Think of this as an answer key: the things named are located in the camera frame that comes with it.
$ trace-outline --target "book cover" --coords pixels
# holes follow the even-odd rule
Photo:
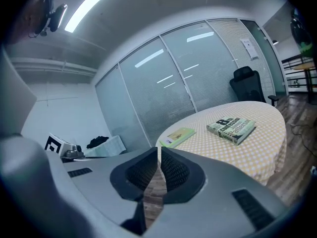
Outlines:
[[[180,128],[177,131],[173,132],[171,135],[164,138],[163,140],[160,140],[160,143],[162,146],[165,147],[175,147],[194,134],[195,131],[193,129]]]
[[[255,121],[236,117],[222,117],[207,125],[211,133],[235,144],[240,144],[254,129]]]

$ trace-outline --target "glass wall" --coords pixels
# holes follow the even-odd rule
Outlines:
[[[128,151],[149,147],[117,67],[100,81],[96,92],[112,136],[119,135]]]
[[[160,39],[138,49],[120,67],[152,146],[169,126],[195,113],[184,82]]]
[[[272,75],[276,94],[279,96],[285,96],[286,89],[284,84],[284,77],[271,44],[268,42],[265,34],[262,32],[256,22],[247,20],[241,20],[241,22],[253,35],[254,39],[257,41],[259,47],[261,48],[263,55],[265,56],[269,70]]]
[[[187,82],[198,111],[237,101],[229,81],[238,67],[226,45],[206,22],[162,37]]]
[[[212,20],[210,25],[230,49],[238,67],[249,66],[260,75],[261,87],[266,103],[271,103],[269,95],[275,95],[273,80],[257,42],[248,29],[237,19]],[[241,39],[249,39],[257,57],[251,58]]]
[[[250,57],[244,38],[250,40],[257,57]],[[195,110],[237,101],[229,81],[243,66],[259,72],[270,103],[267,97],[275,91],[267,64],[275,68],[276,62],[266,62],[238,19],[202,21],[157,36],[127,55],[96,90],[109,130],[132,151],[155,146],[168,127]],[[281,82],[281,77],[276,78],[276,84]]]

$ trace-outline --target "chair backrest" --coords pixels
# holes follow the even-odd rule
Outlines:
[[[245,66],[233,73],[230,85],[239,101],[266,102],[263,96],[259,73]]]

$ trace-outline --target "round table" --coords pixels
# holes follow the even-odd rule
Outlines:
[[[256,121],[256,129],[238,146],[207,131],[206,125],[224,116]],[[263,102],[234,102],[200,111],[166,129],[159,140],[181,127],[192,128],[195,134],[176,146],[176,149],[230,163],[266,185],[268,179],[282,169],[286,156],[284,118],[273,106]]]

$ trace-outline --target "chair armrest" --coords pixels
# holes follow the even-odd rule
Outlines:
[[[275,106],[275,102],[279,100],[275,95],[269,95],[268,98],[272,101],[272,106]]]
[[[269,95],[268,98],[269,98],[270,100],[273,100],[273,101],[278,101],[278,100],[279,100],[279,98],[276,97],[275,95]]]

